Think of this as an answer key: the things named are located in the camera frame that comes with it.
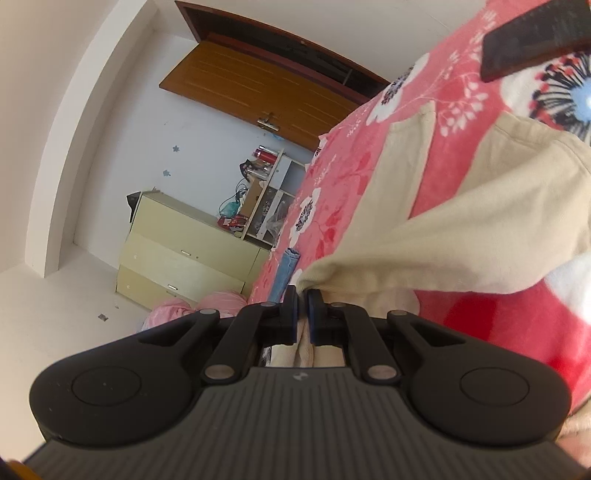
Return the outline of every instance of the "cabinet handle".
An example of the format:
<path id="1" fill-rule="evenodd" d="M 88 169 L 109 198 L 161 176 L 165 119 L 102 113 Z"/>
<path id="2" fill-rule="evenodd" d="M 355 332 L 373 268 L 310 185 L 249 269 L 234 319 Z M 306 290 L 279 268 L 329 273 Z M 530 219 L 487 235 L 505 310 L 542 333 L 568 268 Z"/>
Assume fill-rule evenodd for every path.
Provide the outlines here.
<path id="1" fill-rule="evenodd" d="M 263 127 L 267 127 L 271 130 L 274 130 L 275 132 L 279 131 L 279 127 L 273 124 L 269 123 L 269 117 L 267 118 L 259 118 L 259 120 L 256 121 L 257 124 L 262 125 Z"/>

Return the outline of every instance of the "blue denim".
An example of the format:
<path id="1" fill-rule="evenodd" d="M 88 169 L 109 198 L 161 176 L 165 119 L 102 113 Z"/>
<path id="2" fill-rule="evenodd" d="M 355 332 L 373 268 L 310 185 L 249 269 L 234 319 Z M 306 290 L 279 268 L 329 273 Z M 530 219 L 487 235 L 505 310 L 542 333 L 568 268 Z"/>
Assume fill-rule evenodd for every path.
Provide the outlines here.
<path id="1" fill-rule="evenodd" d="M 277 267 L 277 273 L 275 273 L 275 280 L 269 292 L 268 301 L 279 302 L 281 300 L 281 296 L 287 288 L 299 261 L 300 253 L 293 248 L 288 248 L 283 252 L 279 267 Z"/>

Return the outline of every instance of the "pink floral blanket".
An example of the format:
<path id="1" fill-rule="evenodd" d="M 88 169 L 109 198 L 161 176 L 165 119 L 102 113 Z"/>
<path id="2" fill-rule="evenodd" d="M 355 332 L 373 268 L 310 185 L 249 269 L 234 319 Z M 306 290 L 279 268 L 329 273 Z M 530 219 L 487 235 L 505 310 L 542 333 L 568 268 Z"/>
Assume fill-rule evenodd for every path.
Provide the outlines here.
<path id="1" fill-rule="evenodd" d="M 368 185 L 389 125 L 411 117 L 430 100 L 436 103 L 437 125 L 411 216 L 454 196 L 476 147 L 501 111 L 529 116 L 591 142 L 590 52 L 494 82 L 480 81 L 483 36 L 540 3 L 489 1 L 473 20 L 321 137 L 251 303 L 267 299 L 286 248 L 301 253 L 294 277 L 335 250 Z M 375 214 L 387 221 L 388 205 Z M 573 407 L 591 391 L 591 252 L 515 294 L 416 294 L 422 317 L 556 369 L 571 388 Z"/>

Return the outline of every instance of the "brown door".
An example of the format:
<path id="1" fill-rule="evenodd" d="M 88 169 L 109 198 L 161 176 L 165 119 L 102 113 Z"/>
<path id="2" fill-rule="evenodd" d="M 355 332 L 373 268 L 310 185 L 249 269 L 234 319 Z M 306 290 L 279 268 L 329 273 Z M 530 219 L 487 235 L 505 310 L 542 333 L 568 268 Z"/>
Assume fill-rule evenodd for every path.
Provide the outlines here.
<path id="1" fill-rule="evenodd" d="M 195 47 L 160 87 L 310 150 L 318 146 L 319 135 L 357 107 L 286 69 L 208 41 Z"/>

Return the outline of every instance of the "blue flower center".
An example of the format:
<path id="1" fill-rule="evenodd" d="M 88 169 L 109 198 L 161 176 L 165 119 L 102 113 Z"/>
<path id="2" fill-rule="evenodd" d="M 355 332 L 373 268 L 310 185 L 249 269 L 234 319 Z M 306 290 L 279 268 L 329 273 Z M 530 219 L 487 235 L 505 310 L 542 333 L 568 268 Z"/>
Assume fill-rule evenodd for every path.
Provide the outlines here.
<path id="1" fill-rule="evenodd" d="M 570 91 L 574 103 L 574 115 L 580 122 L 591 122 L 591 79 L 585 79 L 580 87 Z"/>

